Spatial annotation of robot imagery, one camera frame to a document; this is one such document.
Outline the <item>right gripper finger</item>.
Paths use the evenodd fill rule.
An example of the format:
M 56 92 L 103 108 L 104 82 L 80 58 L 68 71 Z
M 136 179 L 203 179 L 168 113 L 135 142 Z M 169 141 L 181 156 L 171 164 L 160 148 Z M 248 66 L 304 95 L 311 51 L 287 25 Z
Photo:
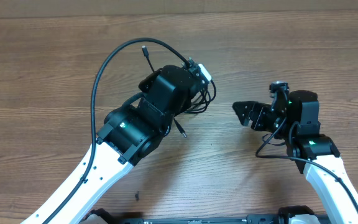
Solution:
M 260 114 L 260 105 L 257 101 L 237 101 L 232 108 L 238 117 L 252 117 Z
M 253 122 L 253 114 L 249 114 L 249 113 L 240 113 L 237 115 L 237 117 L 239 118 L 239 121 L 241 123 L 241 125 L 243 126 L 248 126 L 250 123 Z

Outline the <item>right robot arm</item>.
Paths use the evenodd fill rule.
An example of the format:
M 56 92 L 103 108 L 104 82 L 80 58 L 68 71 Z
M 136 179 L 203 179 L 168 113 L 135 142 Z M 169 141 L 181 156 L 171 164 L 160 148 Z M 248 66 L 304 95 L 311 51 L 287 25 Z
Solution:
M 358 223 L 358 193 L 333 140 L 320 132 L 316 93 L 290 91 L 286 83 L 271 84 L 271 104 L 237 101 L 232 108 L 243 126 L 283 140 L 284 159 L 295 162 L 318 194 L 330 223 Z

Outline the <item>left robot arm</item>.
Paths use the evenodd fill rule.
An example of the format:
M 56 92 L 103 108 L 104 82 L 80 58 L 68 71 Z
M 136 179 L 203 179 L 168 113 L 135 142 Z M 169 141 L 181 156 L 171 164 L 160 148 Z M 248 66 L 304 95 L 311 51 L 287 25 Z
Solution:
M 119 179 L 170 132 L 212 77 L 201 63 L 166 65 L 139 83 L 140 92 L 112 110 L 75 170 L 24 223 L 79 223 Z

